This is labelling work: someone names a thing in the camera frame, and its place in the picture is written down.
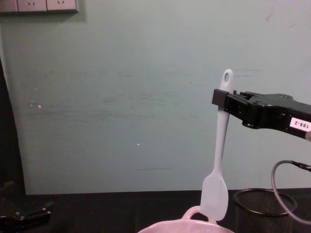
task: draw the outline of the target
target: label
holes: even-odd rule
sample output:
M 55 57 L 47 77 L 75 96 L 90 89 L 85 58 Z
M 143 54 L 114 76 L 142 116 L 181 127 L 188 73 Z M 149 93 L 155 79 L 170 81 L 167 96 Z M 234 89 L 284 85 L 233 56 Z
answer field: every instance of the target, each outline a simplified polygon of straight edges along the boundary
M 309 132 L 311 131 L 311 122 L 292 117 L 290 127 Z

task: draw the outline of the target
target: mesh wastebasket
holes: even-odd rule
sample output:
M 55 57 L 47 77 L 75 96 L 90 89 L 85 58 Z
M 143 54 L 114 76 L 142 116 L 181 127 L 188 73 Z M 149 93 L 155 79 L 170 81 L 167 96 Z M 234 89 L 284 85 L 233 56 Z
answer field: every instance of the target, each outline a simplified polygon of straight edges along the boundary
M 297 202 L 290 196 L 280 196 L 293 212 Z M 245 189 L 235 193 L 236 233 L 292 233 L 293 220 L 278 203 L 272 190 Z

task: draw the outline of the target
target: spatula handle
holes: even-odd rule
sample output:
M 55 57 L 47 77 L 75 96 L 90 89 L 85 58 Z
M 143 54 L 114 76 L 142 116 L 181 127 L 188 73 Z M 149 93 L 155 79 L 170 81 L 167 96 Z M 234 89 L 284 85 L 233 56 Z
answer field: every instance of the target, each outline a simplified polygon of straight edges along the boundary
M 233 92 L 233 72 L 227 69 L 224 72 L 220 89 Z M 225 147 L 225 136 L 227 133 L 227 127 L 229 122 L 230 114 L 223 111 L 222 108 L 218 108 L 218 118 L 217 118 L 217 133 L 216 133 L 216 148 L 215 148 L 215 161 L 213 172 L 222 172 L 222 160 Z

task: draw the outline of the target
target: hanging hole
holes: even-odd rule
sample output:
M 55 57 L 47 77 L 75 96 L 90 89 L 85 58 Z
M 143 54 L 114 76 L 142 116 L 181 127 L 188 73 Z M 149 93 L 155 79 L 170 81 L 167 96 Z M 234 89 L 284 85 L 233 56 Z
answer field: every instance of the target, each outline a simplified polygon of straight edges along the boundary
M 229 81 L 230 75 L 228 73 L 225 74 L 225 82 L 227 83 Z

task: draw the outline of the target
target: spatula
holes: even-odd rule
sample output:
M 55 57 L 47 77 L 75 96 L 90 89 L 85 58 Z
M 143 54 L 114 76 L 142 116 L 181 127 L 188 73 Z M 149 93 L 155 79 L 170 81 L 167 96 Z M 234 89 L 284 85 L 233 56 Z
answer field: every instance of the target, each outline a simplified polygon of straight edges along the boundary
M 233 72 L 224 72 L 220 89 L 233 92 Z M 225 136 L 230 114 L 218 108 L 215 161 L 212 173 L 204 179 L 201 196 L 201 213 L 210 222 L 220 221 L 225 217 L 228 208 L 228 189 L 222 175 L 222 160 Z

